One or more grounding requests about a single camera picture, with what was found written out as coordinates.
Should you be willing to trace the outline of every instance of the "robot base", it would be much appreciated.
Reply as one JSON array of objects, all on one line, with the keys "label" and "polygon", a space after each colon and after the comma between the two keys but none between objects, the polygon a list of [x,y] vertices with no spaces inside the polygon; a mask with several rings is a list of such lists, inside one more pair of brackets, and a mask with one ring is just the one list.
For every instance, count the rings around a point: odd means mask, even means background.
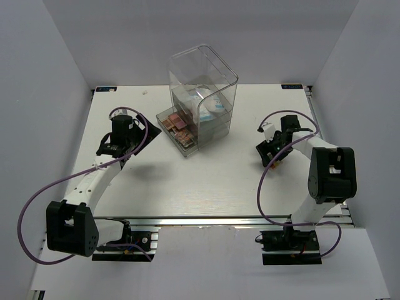
[{"label": "robot base", "polygon": [[315,231],[308,232],[308,237],[291,241],[284,235],[284,231],[263,231],[262,239],[258,241],[263,245],[262,264],[264,266],[294,265],[294,264],[322,264],[319,258],[319,243]]},{"label": "robot base", "polygon": [[[131,243],[136,243],[140,248],[146,252],[151,250],[151,233],[150,231],[131,231],[132,241]],[[114,244],[126,243],[127,241],[115,241]],[[146,256],[142,255],[140,251],[135,248],[129,250],[126,254],[124,251],[128,247],[116,248],[99,246],[96,248],[96,252],[92,255],[92,261],[143,261],[148,262]],[[151,259],[153,259],[154,254],[149,254]]]}]

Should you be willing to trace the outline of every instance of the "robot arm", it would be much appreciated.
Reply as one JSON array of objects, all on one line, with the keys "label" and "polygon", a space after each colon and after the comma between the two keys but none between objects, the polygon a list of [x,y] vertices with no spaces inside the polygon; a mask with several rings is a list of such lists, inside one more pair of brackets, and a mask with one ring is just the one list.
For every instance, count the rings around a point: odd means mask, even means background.
[{"label": "robot arm", "polygon": [[[52,201],[46,210],[47,246],[50,250],[89,257],[98,246],[110,241],[129,242],[129,223],[117,219],[94,219],[96,208],[109,183],[121,172],[123,159],[104,167],[104,164],[131,153],[143,140],[144,124],[140,115],[119,115],[111,119],[112,132],[105,135],[97,150],[93,165],[96,170],[84,175],[82,181],[61,202]],[[147,146],[161,130],[146,120]]]},{"label": "robot arm", "polygon": [[[281,131],[277,131],[273,124],[264,123],[258,130],[263,132],[266,138],[256,146],[264,167],[283,147],[308,136],[311,131],[308,128],[301,128],[297,116],[292,115],[281,118],[281,128]],[[293,149],[310,159],[307,180],[309,194],[299,209],[287,220],[287,223],[291,223],[292,226],[284,226],[280,231],[262,232],[261,242],[266,251],[263,254],[264,264],[276,264],[279,257],[276,253],[284,258],[281,260],[282,264],[309,263],[310,261],[307,260],[301,261],[307,255],[296,256],[297,262],[293,263],[291,254],[281,253],[282,251],[301,251],[306,248],[319,251],[315,232],[316,224],[331,208],[356,194],[356,168],[354,151],[351,148],[337,147],[314,136],[293,144],[277,157],[272,167],[277,166]]]},{"label": "robot arm", "polygon": [[[264,167],[284,146],[309,135],[311,131],[300,127],[296,115],[282,117],[281,128],[282,131],[277,131],[273,124],[265,123],[259,130],[266,138],[256,147]],[[294,144],[278,157],[277,162],[282,161],[293,149],[310,160],[310,170],[309,195],[291,216],[292,223],[316,224],[331,208],[356,194],[354,151],[348,147],[337,147],[314,136]]]}]

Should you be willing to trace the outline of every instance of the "transparent acrylic box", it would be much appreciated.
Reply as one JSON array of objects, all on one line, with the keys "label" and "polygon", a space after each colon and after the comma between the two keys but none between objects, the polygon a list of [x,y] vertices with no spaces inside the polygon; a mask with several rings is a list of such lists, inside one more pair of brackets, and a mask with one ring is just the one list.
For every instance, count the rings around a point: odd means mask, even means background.
[{"label": "transparent acrylic box", "polygon": [[186,157],[229,133],[238,75],[208,45],[169,58],[172,107],[157,121]]}]

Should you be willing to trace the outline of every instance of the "white backdrop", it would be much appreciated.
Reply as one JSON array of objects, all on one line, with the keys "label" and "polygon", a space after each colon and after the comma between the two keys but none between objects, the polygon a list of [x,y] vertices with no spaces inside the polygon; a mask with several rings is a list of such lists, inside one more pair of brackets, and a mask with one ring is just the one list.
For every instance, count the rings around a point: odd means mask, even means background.
[{"label": "white backdrop", "polygon": [[360,1],[314,86],[325,138],[356,153],[358,190],[347,203],[391,299],[400,299],[399,15],[399,1]]},{"label": "white backdrop", "polygon": [[91,88],[167,84],[169,56],[208,43],[239,83],[313,84],[358,0],[44,0]]},{"label": "white backdrop", "polygon": [[[19,212],[39,188],[71,172],[91,93],[41,0],[5,0],[0,9],[0,298],[25,299],[35,263],[17,240]],[[38,255],[54,188],[24,220]]]}]

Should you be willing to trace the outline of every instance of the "white table surface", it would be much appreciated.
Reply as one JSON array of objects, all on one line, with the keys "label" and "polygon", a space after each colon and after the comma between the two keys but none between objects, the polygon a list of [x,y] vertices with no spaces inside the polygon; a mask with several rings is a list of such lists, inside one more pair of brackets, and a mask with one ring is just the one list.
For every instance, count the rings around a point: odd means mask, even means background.
[{"label": "white table surface", "polygon": [[[168,86],[122,86],[95,92],[74,172],[89,168],[101,138],[111,131],[109,112],[129,106],[158,126],[156,114],[171,107]],[[312,117],[304,90],[279,84],[239,85],[228,136],[185,158],[162,132],[132,157],[107,188],[95,216],[258,216],[256,190],[263,172],[256,151],[264,135],[257,132],[267,114],[294,109]],[[280,117],[271,121],[280,128]],[[312,124],[299,117],[303,127]],[[308,194],[309,160],[293,151],[267,174],[261,204],[269,215],[293,213]],[[72,180],[69,191],[80,178]],[[340,207],[329,214],[341,214]]]},{"label": "white table surface", "polygon": [[[164,227],[153,262],[99,262],[74,257],[37,266],[31,289],[44,300],[375,300],[388,298],[365,229],[343,229],[335,251],[315,266],[263,266],[259,229]],[[321,251],[338,236],[318,228]],[[45,260],[65,256],[49,251]]]}]

